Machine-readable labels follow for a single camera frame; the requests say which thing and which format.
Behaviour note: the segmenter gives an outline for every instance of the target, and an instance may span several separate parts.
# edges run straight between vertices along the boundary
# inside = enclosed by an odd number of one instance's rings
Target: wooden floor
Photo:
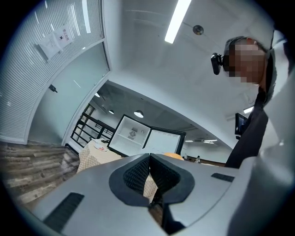
[[[68,147],[0,143],[2,181],[18,204],[32,210],[51,190],[76,174],[80,160]]]

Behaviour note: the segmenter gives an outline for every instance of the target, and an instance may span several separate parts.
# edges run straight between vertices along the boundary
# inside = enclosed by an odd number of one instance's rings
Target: door handle
[[[56,88],[55,88],[52,84],[49,86],[49,89],[50,89],[51,91],[57,93]]]

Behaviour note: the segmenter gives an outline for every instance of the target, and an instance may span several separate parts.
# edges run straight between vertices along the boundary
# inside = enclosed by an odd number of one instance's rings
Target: orange object
[[[176,158],[176,159],[179,159],[179,160],[183,160],[183,158],[176,154],[176,153],[164,153],[165,156],[168,156],[168,157],[172,157],[172,158]]]

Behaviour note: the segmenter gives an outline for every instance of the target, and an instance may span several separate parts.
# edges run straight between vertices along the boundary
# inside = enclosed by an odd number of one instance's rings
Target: headset
[[[220,67],[223,66],[223,56],[221,54],[213,53],[211,57],[211,63],[214,74],[219,75]]]

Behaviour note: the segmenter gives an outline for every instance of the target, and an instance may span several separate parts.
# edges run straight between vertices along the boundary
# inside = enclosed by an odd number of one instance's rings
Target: black hair
[[[226,41],[225,43],[225,47],[224,47],[224,57],[223,57],[223,68],[225,71],[229,71],[231,72],[232,70],[230,70],[229,68],[229,55],[230,55],[230,50],[235,50],[235,45],[237,42],[244,40],[244,39],[248,39],[249,37],[245,37],[245,36],[239,36],[239,37],[234,37],[229,39],[228,41]],[[257,46],[259,47],[259,49],[261,49],[262,51],[264,51],[265,53],[268,52],[268,50],[266,49],[266,47],[264,47],[262,45],[262,43],[256,41]]]

